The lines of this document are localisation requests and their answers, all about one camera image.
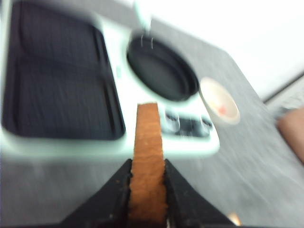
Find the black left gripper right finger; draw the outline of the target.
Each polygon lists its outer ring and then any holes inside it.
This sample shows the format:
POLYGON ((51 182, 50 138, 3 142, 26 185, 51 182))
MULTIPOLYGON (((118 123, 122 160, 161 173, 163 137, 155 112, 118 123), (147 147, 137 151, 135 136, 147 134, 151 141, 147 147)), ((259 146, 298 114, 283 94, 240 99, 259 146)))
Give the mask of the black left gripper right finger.
POLYGON ((168 159, 165 160, 164 177, 167 189, 168 227, 234 227, 234 223, 203 198, 168 159))

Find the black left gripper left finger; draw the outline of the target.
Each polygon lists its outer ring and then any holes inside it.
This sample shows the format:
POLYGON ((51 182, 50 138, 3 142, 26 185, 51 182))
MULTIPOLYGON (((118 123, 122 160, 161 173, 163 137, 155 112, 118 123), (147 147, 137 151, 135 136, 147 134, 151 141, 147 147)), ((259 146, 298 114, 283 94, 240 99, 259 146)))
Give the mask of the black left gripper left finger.
POLYGON ((132 160, 126 162, 86 202, 60 224, 60 228, 125 228, 128 224, 128 202, 132 160))

